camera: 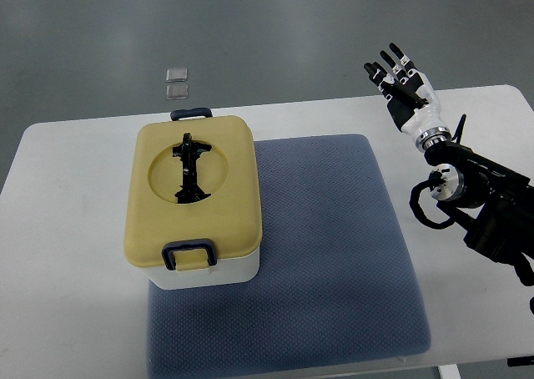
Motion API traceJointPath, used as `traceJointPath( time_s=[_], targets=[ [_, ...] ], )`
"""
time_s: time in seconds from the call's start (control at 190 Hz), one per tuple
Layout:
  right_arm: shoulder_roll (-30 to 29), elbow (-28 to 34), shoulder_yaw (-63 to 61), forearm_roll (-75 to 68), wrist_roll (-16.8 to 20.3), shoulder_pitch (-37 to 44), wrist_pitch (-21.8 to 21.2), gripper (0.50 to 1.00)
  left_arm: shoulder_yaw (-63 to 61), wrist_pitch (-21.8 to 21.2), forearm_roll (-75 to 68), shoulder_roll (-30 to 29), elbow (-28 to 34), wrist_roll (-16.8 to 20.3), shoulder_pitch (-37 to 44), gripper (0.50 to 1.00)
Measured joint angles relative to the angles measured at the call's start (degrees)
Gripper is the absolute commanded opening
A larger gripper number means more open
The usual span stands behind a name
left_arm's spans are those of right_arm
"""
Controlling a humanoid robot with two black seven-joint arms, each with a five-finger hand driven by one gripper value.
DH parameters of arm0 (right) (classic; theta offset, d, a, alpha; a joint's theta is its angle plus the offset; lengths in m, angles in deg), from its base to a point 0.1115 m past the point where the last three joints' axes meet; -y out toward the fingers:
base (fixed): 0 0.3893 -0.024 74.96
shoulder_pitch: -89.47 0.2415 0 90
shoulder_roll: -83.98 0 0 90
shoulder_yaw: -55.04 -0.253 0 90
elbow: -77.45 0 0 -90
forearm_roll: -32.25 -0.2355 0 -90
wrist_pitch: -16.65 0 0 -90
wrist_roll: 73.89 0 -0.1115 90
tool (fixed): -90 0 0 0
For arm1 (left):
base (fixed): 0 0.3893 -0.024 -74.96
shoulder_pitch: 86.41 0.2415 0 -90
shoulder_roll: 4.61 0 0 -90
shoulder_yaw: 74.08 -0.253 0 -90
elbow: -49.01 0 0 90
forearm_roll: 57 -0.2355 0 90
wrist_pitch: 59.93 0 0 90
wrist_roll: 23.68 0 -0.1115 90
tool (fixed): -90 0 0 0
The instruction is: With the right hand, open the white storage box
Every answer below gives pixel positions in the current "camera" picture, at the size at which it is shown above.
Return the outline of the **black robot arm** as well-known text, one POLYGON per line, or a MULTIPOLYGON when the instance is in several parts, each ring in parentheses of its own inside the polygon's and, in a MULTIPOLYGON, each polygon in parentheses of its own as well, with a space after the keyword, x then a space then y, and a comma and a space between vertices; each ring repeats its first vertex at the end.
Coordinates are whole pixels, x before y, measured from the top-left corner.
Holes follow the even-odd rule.
POLYGON ((411 191, 410 208, 425 226, 461 226, 468 248, 511 265, 524 286, 533 285, 533 187, 530 179, 461 144, 462 115, 451 139, 437 135, 424 156, 433 167, 411 191))

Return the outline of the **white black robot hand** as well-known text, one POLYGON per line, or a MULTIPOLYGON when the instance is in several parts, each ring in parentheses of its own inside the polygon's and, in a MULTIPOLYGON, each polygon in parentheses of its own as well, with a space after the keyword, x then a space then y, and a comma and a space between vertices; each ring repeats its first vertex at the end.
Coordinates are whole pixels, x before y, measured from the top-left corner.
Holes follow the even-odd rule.
POLYGON ((382 50, 386 63, 365 63, 369 80, 386 101, 387 110, 397 129, 410 136, 420 152, 451 139, 451 132, 441 119, 441 103, 429 79, 396 44, 382 50))

